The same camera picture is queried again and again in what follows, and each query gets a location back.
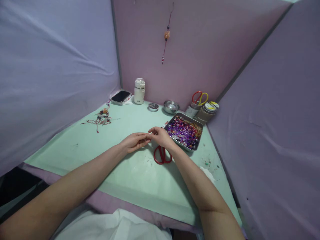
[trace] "white thermos bottle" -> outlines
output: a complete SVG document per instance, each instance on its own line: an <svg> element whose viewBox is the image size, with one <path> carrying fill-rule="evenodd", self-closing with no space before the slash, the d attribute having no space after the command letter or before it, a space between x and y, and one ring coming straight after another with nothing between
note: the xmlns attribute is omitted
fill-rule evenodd
<svg viewBox="0 0 320 240"><path fill-rule="evenodd" d="M134 102L136 104L144 103L144 93L146 91L146 83L143 78L137 78L134 81Z"/></svg>

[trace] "forearm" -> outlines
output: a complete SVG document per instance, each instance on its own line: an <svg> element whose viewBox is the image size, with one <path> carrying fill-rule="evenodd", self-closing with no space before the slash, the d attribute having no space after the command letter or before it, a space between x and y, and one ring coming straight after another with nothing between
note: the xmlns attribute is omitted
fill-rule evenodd
<svg viewBox="0 0 320 240"><path fill-rule="evenodd" d="M177 145L173 145L169 152L199 211L216 211L232 215L219 191L188 155Z"/></svg>
<svg viewBox="0 0 320 240"><path fill-rule="evenodd" d="M48 239L66 215L101 184L125 155L123 147L116 145L71 171L5 221L0 226L0 236Z"/></svg>
<svg viewBox="0 0 320 240"><path fill-rule="evenodd" d="M126 155L115 145L74 169L39 195L47 211L69 213L89 196Z"/></svg>

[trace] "jar lid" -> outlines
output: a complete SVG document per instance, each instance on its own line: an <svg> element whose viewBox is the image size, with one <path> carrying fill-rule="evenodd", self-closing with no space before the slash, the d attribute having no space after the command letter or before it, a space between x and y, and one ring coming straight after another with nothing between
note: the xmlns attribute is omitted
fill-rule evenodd
<svg viewBox="0 0 320 240"><path fill-rule="evenodd" d="M148 104L148 110L150 112L156 112L159 110L159 105L158 104L155 104L155 103L149 103Z"/></svg>
<svg viewBox="0 0 320 240"><path fill-rule="evenodd" d="M143 78L137 78L134 81L134 86L136 88L145 88L146 82L143 80Z"/></svg>
<svg viewBox="0 0 320 240"><path fill-rule="evenodd" d="M216 102L206 102L204 108L209 112L214 112L218 110L219 104Z"/></svg>

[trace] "scissors handle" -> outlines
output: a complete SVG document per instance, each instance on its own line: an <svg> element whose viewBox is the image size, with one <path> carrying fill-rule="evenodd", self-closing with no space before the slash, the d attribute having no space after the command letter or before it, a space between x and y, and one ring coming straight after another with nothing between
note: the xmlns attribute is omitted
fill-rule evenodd
<svg viewBox="0 0 320 240"><path fill-rule="evenodd" d="M197 94L197 93L200 93L199 97L197 98L197 100L194 100L194 96ZM202 96L202 92L201 91L198 91L198 92L195 92L192 96L192 102L194 104L197 104L197 101L200 99L200 97Z"/></svg>
<svg viewBox="0 0 320 240"><path fill-rule="evenodd" d="M157 161L156 159L156 151L157 149L159 149L159 152L160 152L160 157L161 157L161 161L162 162L159 162ZM164 147L161 147L160 145L154 150L154 153L153 153L153 159L154 161L159 164L159 165L162 165L164 163L171 163L172 162L172 155L170 154L170 160L169 161L166 161L166 149Z"/></svg>
<svg viewBox="0 0 320 240"><path fill-rule="evenodd" d="M201 103L203 95L207 95L207 99L204 102ZM200 100L199 100L199 104L198 105L202 106L203 104L205 104L208 101L208 99L209 99L209 95L207 93L202 93L201 96L200 96Z"/></svg>

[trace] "hand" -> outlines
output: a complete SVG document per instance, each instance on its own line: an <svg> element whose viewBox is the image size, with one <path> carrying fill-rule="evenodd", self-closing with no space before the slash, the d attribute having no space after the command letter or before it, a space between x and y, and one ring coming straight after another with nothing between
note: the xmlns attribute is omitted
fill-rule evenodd
<svg viewBox="0 0 320 240"><path fill-rule="evenodd" d="M132 153L139 148L144 147L149 142L150 139L147 139L147 133L132 133L128 137L122 140L120 145L125 149L127 153Z"/></svg>
<svg viewBox="0 0 320 240"><path fill-rule="evenodd" d="M160 146L165 147L167 150L177 146L164 128L153 127L148 132L152 132L152 134L148 134L148 138L155 140Z"/></svg>

